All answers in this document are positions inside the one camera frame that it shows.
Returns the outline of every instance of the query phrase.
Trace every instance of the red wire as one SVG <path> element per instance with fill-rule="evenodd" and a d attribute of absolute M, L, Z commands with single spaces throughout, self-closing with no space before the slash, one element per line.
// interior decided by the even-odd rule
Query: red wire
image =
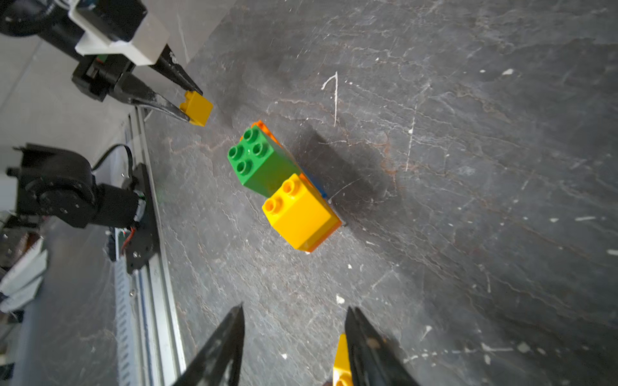
<path fill-rule="evenodd" d="M 131 241 L 131 239 L 133 238 L 133 236 L 135 235 L 135 227 L 131 227 L 131 234 L 129 235 L 129 237 L 127 237 L 126 240 L 124 240 L 124 242 L 122 243 L 122 248 L 120 250 L 120 252 L 124 252 L 124 248 L 127 247 L 127 244 L 129 244 L 129 241 Z"/>

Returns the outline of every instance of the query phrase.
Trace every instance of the black mounting plate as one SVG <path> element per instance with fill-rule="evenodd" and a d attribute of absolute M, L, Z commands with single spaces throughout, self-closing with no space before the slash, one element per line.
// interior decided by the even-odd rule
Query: black mounting plate
<path fill-rule="evenodd" d="M 148 168 L 144 164 L 138 164 L 133 170 L 135 190 L 142 192 L 146 199 L 144 216 L 137 226 L 135 235 L 125 249 L 127 256 L 127 273 L 142 268 L 148 260 L 159 253 L 159 232 L 156 226 L 155 201 L 150 189 L 150 177 Z"/>

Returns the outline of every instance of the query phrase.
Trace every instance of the marble table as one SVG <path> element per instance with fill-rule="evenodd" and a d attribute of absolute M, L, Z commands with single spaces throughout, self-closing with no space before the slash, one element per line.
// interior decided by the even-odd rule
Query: marble table
<path fill-rule="evenodd" d="M 321 385 L 356 305 L 421 385 L 615 384 L 617 14 L 240 0 L 187 67 L 208 126 L 146 128 L 187 359 L 244 302 L 241 384 Z M 226 159 L 258 119 L 348 223 L 312 254 Z"/>

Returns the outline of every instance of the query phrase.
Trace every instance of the metal rail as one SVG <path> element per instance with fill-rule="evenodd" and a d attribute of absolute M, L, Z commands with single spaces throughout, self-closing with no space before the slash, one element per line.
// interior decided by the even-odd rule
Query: metal rail
<path fill-rule="evenodd" d="M 125 126 L 125 139 L 133 149 L 135 163 L 146 164 L 150 171 L 144 116 L 141 107 L 131 111 Z M 155 192 L 154 181 L 152 178 L 150 181 L 152 192 Z M 131 276 L 126 273 L 124 258 L 119 258 L 115 266 L 121 386 L 170 386 L 186 369 L 156 195 L 153 199 L 159 220 L 161 252 Z M 116 233 L 116 250 L 119 252 L 121 230 L 116 230 Z"/>

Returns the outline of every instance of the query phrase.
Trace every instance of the green lego brick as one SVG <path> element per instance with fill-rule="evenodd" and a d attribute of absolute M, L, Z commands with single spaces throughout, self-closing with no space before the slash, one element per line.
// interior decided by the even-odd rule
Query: green lego brick
<path fill-rule="evenodd" d="M 283 181 L 301 171 L 286 152 L 257 126 L 249 128 L 242 140 L 227 152 L 240 183 L 264 197 L 272 196 Z"/>

